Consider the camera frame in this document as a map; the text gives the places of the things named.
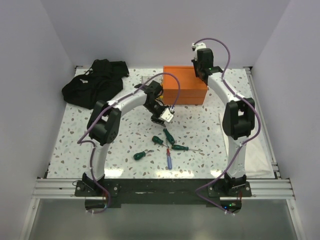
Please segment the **blue screwdriver red collar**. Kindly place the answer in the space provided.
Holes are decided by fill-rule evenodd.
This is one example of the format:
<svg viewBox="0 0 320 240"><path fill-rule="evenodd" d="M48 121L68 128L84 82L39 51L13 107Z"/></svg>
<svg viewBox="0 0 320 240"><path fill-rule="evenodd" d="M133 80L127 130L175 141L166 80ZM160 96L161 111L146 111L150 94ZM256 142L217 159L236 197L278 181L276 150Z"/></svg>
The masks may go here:
<svg viewBox="0 0 320 240"><path fill-rule="evenodd" d="M172 158L171 158L171 153L170 153L169 148L166 149L166 158L167 158L167 167L169 170L171 170L172 169Z"/></svg>

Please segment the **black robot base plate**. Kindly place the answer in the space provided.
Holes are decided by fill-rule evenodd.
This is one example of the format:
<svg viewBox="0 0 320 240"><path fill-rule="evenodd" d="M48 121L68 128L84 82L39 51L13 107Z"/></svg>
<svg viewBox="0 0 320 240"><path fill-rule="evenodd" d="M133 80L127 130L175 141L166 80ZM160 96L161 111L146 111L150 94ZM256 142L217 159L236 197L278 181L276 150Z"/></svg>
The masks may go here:
<svg viewBox="0 0 320 240"><path fill-rule="evenodd" d="M250 183L238 179L104 178L97 183L83 176L75 184L76 197L85 198L87 210L122 205L207 205L236 211L242 198L251 197Z"/></svg>

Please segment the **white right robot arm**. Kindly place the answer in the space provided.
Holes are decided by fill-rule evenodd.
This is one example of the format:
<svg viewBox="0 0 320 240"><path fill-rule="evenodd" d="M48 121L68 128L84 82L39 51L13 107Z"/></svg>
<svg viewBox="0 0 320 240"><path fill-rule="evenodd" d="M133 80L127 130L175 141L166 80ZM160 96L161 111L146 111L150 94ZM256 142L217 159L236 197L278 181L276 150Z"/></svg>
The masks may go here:
<svg viewBox="0 0 320 240"><path fill-rule="evenodd" d="M204 43L192 46L192 60L195 76L214 90L225 109L222 118L222 130L228 138L228 163L224 177L230 180L223 183L223 192L230 197L240 190L240 183L235 180L246 174L246 141L255 128L255 101L236 93L230 84L223 79L223 70L214 66L213 51Z"/></svg>

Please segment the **orange drawer cabinet box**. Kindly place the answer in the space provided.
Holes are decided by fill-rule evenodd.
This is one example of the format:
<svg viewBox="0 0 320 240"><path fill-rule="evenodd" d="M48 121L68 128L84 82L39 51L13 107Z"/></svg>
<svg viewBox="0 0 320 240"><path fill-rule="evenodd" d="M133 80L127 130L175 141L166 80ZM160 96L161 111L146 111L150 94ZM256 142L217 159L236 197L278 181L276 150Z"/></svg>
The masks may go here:
<svg viewBox="0 0 320 240"><path fill-rule="evenodd" d="M208 87L196 77L193 66L164 66L163 71L177 77L180 83L180 95L176 105L202 105L204 103ZM178 94L176 80L169 76L163 76L163 98L166 105L173 105Z"/></svg>

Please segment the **green screwdriver pointing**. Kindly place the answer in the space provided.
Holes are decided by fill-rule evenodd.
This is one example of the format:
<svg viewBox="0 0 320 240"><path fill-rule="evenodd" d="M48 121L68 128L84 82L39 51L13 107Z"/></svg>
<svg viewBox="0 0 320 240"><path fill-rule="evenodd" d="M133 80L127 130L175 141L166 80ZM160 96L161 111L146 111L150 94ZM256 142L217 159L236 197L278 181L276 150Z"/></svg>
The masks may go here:
<svg viewBox="0 0 320 240"><path fill-rule="evenodd" d="M196 151L196 152L202 152L201 149L191 149L187 146L183 146L183 145L178 145L178 144L173 144L171 146L172 150L176 150L176 151Z"/></svg>

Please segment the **long green screwdriver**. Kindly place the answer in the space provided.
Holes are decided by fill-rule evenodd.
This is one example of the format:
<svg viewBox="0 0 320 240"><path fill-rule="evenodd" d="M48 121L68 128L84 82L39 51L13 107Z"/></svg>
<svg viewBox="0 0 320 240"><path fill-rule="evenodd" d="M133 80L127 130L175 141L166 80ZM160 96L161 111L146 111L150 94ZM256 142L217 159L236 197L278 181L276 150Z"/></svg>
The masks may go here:
<svg viewBox="0 0 320 240"><path fill-rule="evenodd" d="M164 128L163 129L163 132L166 136L166 139L167 141L171 144L171 145L174 145L176 143L174 137L169 133L168 129L167 128Z"/></svg>

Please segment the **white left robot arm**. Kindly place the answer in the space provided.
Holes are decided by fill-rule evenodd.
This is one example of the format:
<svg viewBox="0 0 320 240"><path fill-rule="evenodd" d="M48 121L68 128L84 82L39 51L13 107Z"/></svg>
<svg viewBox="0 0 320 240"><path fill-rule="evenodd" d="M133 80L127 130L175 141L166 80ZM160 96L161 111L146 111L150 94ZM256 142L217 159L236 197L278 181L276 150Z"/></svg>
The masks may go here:
<svg viewBox="0 0 320 240"><path fill-rule="evenodd" d="M163 87L154 80L149 85L138 84L136 87L136 91L122 98L109 102L98 101L93 108L87 129L89 138L94 142L94 152L90 158L89 171L85 173L90 179L85 189L92 196L99 196L104 190L101 180L105 177L108 149L119 133L120 121L125 114L143 106L151 113L153 123L165 126L161 115L168 106L157 102Z"/></svg>

